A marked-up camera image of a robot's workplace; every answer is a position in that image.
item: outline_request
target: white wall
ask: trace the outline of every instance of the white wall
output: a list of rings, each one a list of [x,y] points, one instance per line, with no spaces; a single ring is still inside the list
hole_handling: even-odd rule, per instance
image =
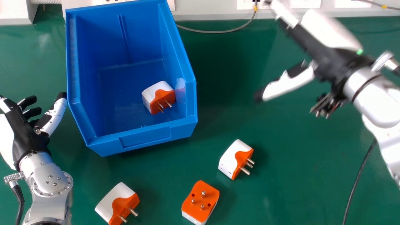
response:
[[[379,4],[399,7],[400,0],[374,0]],[[231,20],[249,19],[251,10],[237,10],[237,0],[175,0],[175,20]],[[334,0],[322,0],[321,10],[331,16],[400,16],[400,11],[382,9],[378,6],[371,8],[334,8]],[[299,14],[304,9],[295,9]],[[273,18],[269,10],[259,10],[256,18]]]

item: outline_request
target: gray cable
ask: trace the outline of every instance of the gray cable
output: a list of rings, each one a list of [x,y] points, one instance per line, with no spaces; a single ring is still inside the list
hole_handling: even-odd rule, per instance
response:
[[[61,0],[30,0],[30,3],[32,3],[34,5],[43,5],[43,4],[61,5]]]
[[[178,24],[176,26],[181,28],[181,29],[184,29],[184,30],[188,30],[188,31],[196,32],[196,33],[203,33],[203,34],[225,34],[225,33],[231,33],[231,32],[235,32],[235,31],[238,31],[240,29],[243,29],[243,28],[247,27],[254,20],[254,17],[256,16],[256,12],[257,12],[257,10],[255,9],[251,19],[249,21],[247,21],[247,23],[245,23],[245,24],[243,24],[240,27],[237,27],[235,29],[231,29],[231,30],[216,30],[216,31],[214,31],[214,30],[196,30],[196,29],[191,29],[191,28],[184,27],[184,26],[181,26],[181,25],[178,25]]]
[[[379,6],[381,8],[384,8],[384,9],[400,10],[400,8],[391,7],[391,6],[387,6],[387,5],[382,5],[382,4],[379,4],[379,3],[376,3],[376,2],[372,2],[372,1],[369,1],[369,0],[352,0],[352,1],[367,2],[367,3],[371,3],[371,4],[375,5],[375,6]]]

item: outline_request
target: blue plastic bin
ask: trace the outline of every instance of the blue plastic bin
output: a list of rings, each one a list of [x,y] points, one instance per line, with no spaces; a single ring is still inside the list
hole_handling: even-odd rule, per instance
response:
[[[166,0],[67,10],[66,49],[68,104],[99,155],[192,135],[196,80]],[[176,104],[151,115],[141,93],[162,80]]]

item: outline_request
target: metal prong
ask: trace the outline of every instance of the metal prong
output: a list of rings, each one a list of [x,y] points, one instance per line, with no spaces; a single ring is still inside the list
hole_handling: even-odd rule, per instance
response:
[[[246,163],[246,165],[247,165],[248,167],[250,167],[250,168],[253,168],[253,165],[250,164],[250,163]]]
[[[253,164],[253,165],[254,165],[254,161],[253,161],[253,160],[251,160],[251,159],[247,159],[247,161],[249,161],[249,163],[251,163],[251,164]]]
[[[132,213],[135,217],[137,217],[139,214],[136,212],[136,211],[134,211],[133,209],[129,209],[129,211],[130,211],[130,213]]]
[[[127,222],[127,220],[126,220],[125,218],[123,218],[122,216],[120,216],[120,219],[121,219],[124,223]]]
[[[250,172],[248,170],[246,170],[245,168],[241,167],[240,168],[245,174],[250,175]]]

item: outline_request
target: metal connector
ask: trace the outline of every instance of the metal connector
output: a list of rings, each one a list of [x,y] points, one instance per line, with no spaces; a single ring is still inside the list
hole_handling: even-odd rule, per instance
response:
[[[19,173],[15,173],[15,174],[11,174],[11,175],[5,176],[3,178],[3,180],[4,180],[5,184],[9,184],[10,181],[13,181],[13,180],[19,181],[19,180],[22,180],[24,178],[25,178],[24,174],[19,172]]]

